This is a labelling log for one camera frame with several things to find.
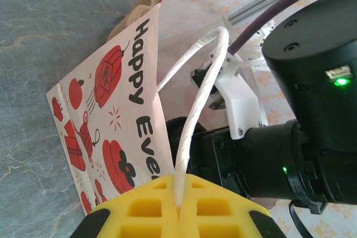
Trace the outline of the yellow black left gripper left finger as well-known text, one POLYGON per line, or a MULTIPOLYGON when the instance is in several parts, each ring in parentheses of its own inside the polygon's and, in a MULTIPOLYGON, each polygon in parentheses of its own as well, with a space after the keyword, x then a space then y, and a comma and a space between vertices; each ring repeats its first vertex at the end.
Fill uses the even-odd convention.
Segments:
POLYGON ((97 205, 71 237, 179 237, 178 217, 166 175, 97 205))

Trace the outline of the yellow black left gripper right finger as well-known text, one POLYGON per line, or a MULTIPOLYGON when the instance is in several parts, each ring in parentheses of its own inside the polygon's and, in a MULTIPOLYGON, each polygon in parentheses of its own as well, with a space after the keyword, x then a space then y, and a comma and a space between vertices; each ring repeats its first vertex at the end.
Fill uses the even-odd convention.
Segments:
POLYGON ((185 177, 179 237, 281 237, 269 211, 198 176, 185 177))

